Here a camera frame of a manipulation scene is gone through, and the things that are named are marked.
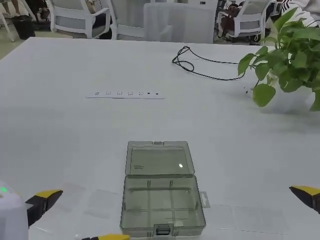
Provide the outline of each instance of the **white chair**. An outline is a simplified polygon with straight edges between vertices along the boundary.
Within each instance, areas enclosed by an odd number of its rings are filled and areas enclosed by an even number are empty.
[[[12,32],[10,31],[10,28],[8,26],[8,23],[7,23],[6,19],[5,19],[4,14],[1,11],[0,11],[0,19],[2,20],[2,22],[4,24],[4,27],[5,27],[5,29],[6,29],[6,31],[8,33],[8,37],[10,38],[11,42],[14,43],[15,42],[15,38],[14,38]]]
[[[48,0],[51,30],[77,38],[97,38],[110,29],[110,9],[91,14],[85,0]],[[105,14],[105,25],[94,27],[95,18]]]
[[[215,7],[184,3],[148,3],[144,5],[145,40],[212,44]]]
[[[276,1],[276,0],[273,0],[272,1],[272,4],[274,4],[274,8],[273,8],[273,12],[271,13],[271,17],[273,16],[278,16],[280,15],[281,13],[281,4],[282,4],[282,1]]]
[[[246,0],[238,15],[234,20],[234,31],[229,31],[227,37],[237,38],[243,36],[254,36],[261,34],[265,37],[266,31],[266,10],[272,0]],[[220,11],[218,13],[218,27],[222,32],[222,18],[228,17],[228,14]]]
[[[107,0],[112,17],[112,39],[144,40],[144,5],[156,2],[167,0]]]

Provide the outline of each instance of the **clear plastic box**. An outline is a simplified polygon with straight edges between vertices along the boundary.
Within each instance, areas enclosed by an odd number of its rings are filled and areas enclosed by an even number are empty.
[[[130,141],[122,232],[132,238],[197,236],[206,226],[186,141]]]

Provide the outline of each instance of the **potted plant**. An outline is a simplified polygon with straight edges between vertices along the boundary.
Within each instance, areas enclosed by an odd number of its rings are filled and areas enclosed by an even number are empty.
[[[238,74],[254,69],[258,78],[252,88],[253,101],[259,107],[273,102],[282,112],[289,112],[310,96],[315,100],[310,111],[320,111],[320,28],[304,26],[303,19],[289,21],[297,9],[281,16],[275,23],[277,38],[261,41],[274,43],[249,53],[238,64]]]

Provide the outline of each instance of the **box latch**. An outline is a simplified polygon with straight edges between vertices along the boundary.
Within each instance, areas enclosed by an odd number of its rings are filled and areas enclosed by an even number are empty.
[[[172,236],[173,224],[155,224],[153,236]]]

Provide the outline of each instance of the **power strip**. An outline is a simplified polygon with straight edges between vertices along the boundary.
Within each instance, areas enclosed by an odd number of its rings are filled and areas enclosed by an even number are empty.
[[[165,99],[158,92],[149,91],[96,91],[88,99]]]

